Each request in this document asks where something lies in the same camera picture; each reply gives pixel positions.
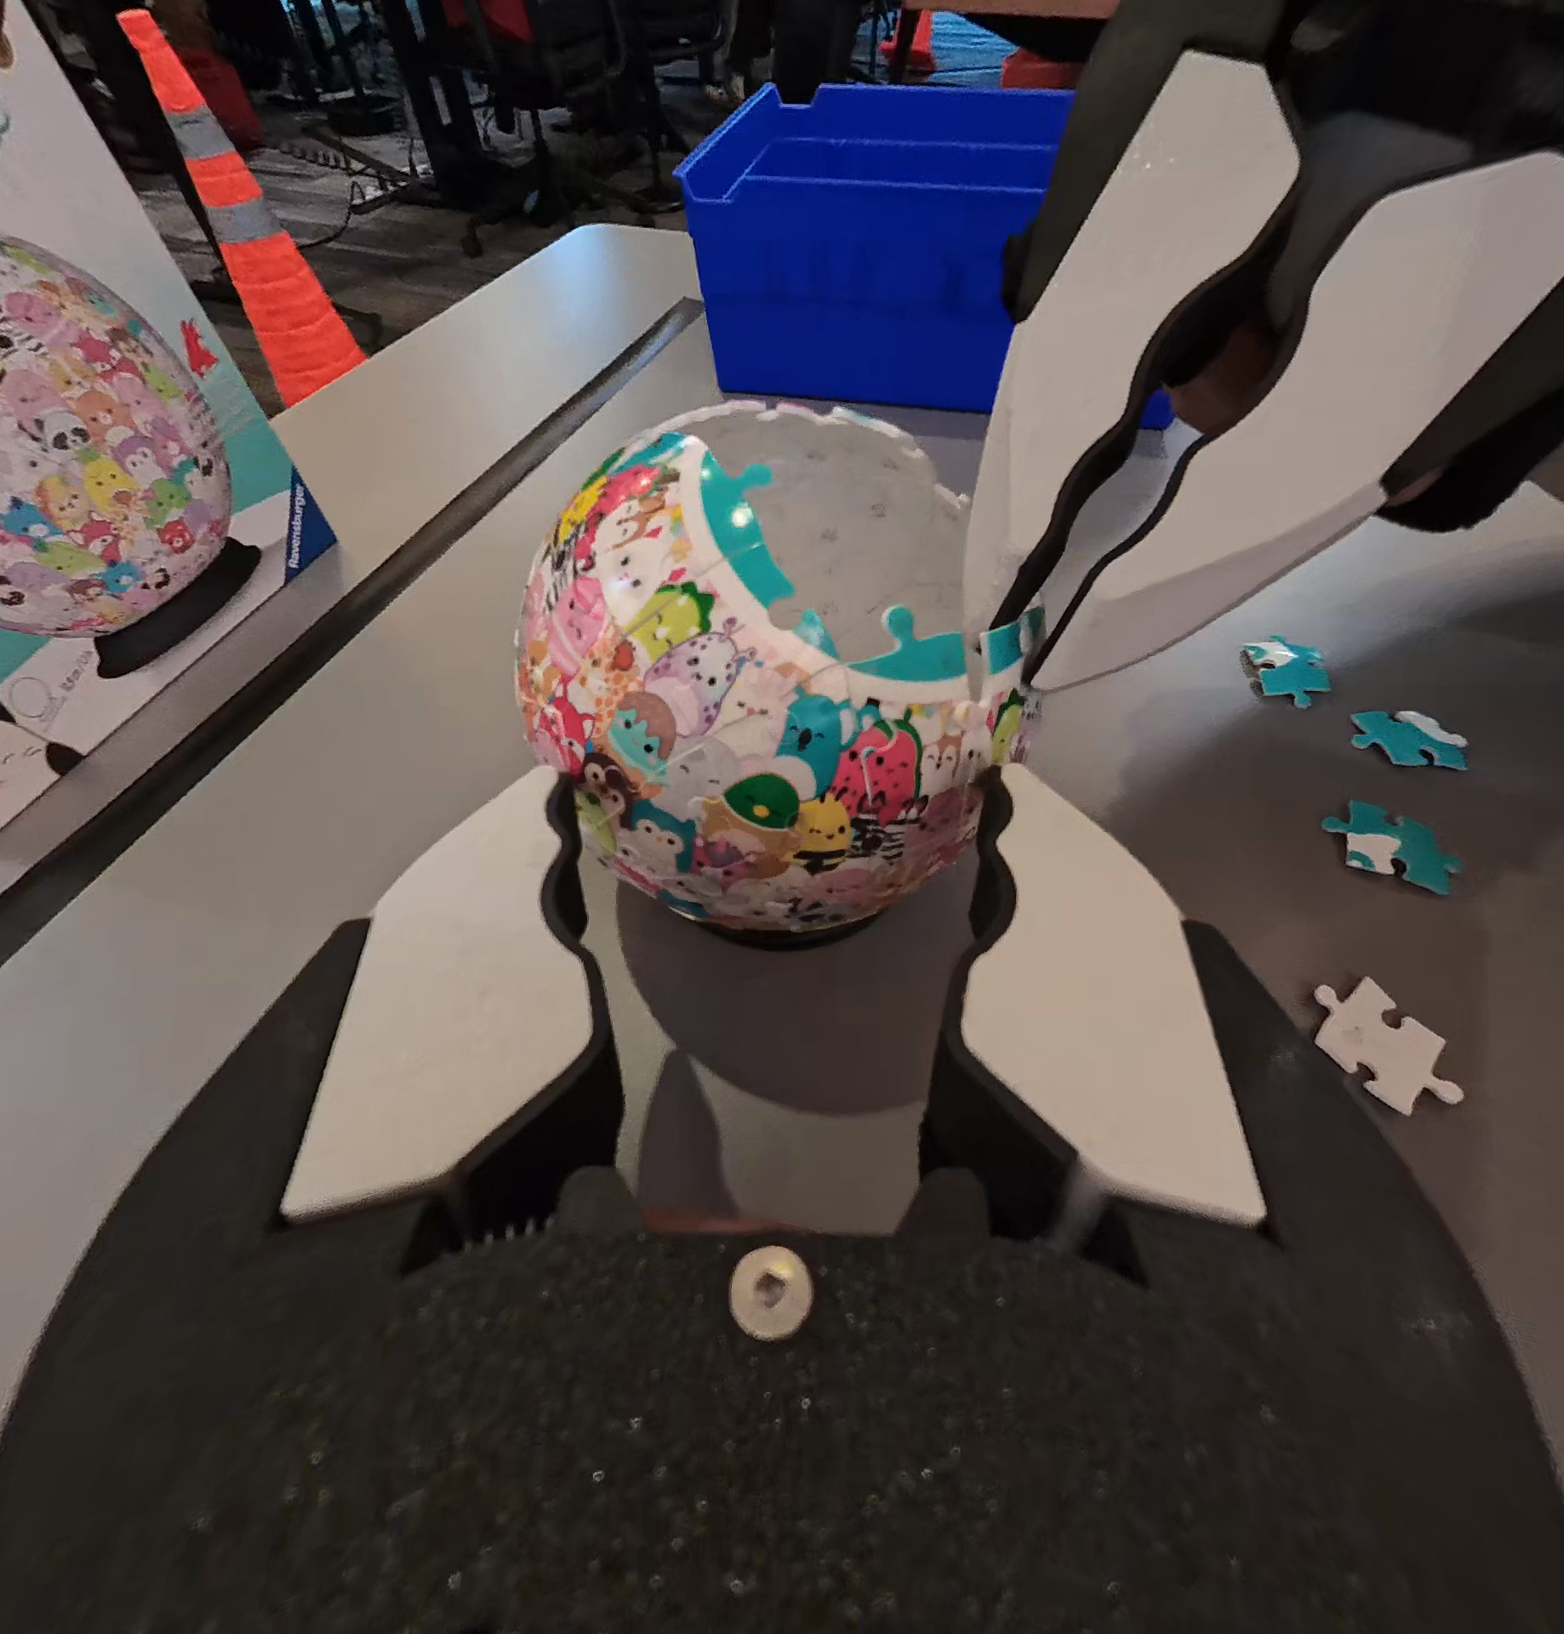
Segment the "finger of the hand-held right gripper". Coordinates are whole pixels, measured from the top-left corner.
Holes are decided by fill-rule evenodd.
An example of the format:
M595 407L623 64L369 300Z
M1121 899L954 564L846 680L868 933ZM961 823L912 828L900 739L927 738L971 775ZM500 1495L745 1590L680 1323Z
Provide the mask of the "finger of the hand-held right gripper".
M1308 290L1297 344L1200 440L1029 663L1060 692L1148 659L1359 528L1387 481L1564 280L1564 154L1383 196Z
M965 630L1000 608L1050 530L1068 539L1106 460L1131 450L1171 322L1256 251L1300 176L1281 94L1254 60L1177 57L1031 312L985 428L963 554Z

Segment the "blue plastic bin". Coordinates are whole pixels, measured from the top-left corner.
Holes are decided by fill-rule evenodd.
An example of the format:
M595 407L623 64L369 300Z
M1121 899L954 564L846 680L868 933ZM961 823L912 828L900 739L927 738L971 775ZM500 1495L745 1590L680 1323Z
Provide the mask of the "blue plastic bin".
M766 87L675 169L730 399L988 414L1070 91Z

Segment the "black ball stand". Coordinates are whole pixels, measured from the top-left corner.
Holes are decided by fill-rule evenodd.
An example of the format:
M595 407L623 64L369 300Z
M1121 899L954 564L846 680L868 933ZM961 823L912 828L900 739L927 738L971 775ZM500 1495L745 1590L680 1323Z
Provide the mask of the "black ball stand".
M730 927L721 921L704 918L691 920L689 925L694 930L701 930L706 935L728 944L730 947L757 952L757 954L806 954L815 950L830 949L834 945L844 944L857 935L863 935L873 930L878 921L883 918L883 913L866 915L856 920L837 921L832 925L813 925L813 927Z

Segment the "colourful puzzle ball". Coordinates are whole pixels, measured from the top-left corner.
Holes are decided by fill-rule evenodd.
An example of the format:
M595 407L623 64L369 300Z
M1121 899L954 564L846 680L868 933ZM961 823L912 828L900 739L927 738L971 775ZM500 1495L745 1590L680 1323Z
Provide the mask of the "colourful puzzle ball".
M846 407L733 399L607 455L527 571L515 697L583 845L687 921L885 913L975 845L990 772L1038 721L973 698L970 499Z

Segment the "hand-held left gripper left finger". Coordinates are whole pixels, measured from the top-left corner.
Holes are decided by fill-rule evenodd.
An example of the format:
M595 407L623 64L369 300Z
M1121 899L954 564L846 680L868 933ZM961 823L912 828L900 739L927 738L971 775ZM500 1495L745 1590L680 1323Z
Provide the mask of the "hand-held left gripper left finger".
M611 1172L624 1087L565 775L534 768L378 899L284 1189L291 1226L439 1206L466 1241Z

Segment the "cardboard puzzle box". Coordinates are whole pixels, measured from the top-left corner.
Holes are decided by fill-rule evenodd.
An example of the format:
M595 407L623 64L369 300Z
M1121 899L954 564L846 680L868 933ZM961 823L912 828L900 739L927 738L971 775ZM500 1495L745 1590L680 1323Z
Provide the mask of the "cardboard puzzle box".
M337 537L0 2L0 835Z

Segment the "orange traffic cone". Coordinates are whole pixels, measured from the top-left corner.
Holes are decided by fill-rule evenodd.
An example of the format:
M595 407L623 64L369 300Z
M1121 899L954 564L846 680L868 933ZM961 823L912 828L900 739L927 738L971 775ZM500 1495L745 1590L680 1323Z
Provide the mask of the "orange traffic cone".
M121 11L117 26L139 57L281 404L294 407L360 367L362 346L149 11Z

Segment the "teal white puzzle piece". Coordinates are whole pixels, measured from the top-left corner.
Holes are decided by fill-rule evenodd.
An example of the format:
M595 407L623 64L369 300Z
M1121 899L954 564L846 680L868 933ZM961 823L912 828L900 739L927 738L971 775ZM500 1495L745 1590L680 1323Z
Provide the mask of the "teal white puzzle piece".
M1034 601L1014 622L999 624L978 637L975 704L992 705L999 695L1023 683L1026 664L1043 642L1045 627L1046 612L1040 601Z

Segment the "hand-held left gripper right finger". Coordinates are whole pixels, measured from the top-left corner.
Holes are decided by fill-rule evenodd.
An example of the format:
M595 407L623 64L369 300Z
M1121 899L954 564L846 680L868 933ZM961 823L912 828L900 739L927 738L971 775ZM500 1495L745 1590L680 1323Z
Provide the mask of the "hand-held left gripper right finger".
M985 780L975 858L929 1170L966 1175L1009 1241L1079 1247L1111 1206L1259 1228L1264 1194L1171 896L1023 765Z

